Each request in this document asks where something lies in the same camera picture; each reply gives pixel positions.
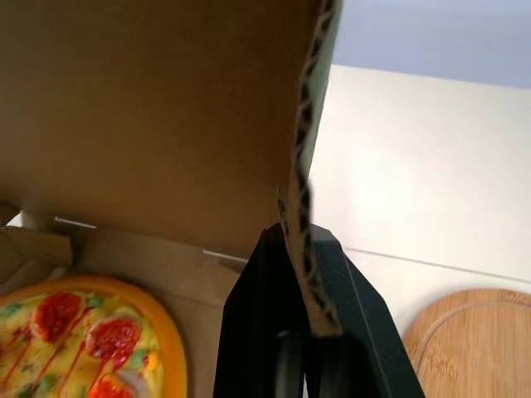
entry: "tomato slice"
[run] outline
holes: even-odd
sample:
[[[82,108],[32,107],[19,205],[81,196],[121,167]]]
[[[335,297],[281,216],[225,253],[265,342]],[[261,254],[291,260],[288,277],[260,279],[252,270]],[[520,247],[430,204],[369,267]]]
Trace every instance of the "tomato slice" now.
[[[112,375],[101,377],[89,391],[89,398],[133,398],[133,392]]]
[[[120,369],[133,353],[140,338],[139,325],[131,318],[110,318],[97,323],[89,332],[89,354],[107,362],[113,361],[113,369]]]
[[[81,297],[73,293],[56,293],[46,297],[32,314],[32,333],[45,342],[56,342],[80,308]]]

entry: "white surface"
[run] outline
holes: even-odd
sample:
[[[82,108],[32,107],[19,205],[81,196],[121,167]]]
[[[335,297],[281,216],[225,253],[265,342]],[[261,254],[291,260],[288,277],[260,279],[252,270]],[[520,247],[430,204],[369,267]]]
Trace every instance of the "white surface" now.
[[[531,293],[531,90],[333,66],[310,179],[400,333],[458,290]]]
[[[447,294],[476,288],[513,289],[531,294],[531,284],[525,282],[352,251],[347,251],[347,256],[385,299],[401,336],[420,311]]]

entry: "orange pizza crust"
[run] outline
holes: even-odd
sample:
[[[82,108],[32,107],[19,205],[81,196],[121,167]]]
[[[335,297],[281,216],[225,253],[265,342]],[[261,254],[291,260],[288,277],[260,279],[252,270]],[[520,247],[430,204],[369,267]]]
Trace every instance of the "orange pizza crust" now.
[[[131,284],[103,276],[76,276],[47,280],[0,297],[0,305],[30,299],[39,294],[58,292],[94,292],[118,295],[148,319],[157,333],[163,364],[163,396],[186,398],[188,377],[181,337],[164,307],[150,294]]]

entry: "cardboard box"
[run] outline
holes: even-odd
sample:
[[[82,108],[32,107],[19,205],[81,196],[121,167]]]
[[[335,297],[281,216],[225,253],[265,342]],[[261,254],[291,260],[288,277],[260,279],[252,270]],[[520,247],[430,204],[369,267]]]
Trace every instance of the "cardboard box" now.
[[[12,233],[53,254],[10,243],[2,289],[72,273],[147,289],[183,335],[190,396],[207,397],[241,263],[204,250],[248,258],[281,220],[312,328],[338,332],[305,277],[306,176],[338,10],[2,0],[0,200],[29,215]]]

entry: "cardboard flap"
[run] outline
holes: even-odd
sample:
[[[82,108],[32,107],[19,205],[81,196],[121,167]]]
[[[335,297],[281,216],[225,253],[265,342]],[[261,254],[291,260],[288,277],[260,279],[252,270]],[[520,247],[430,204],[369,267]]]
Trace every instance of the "cardboard flap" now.
[[[320,3],[1,0],[6,198],[249,255],[287,191]]]

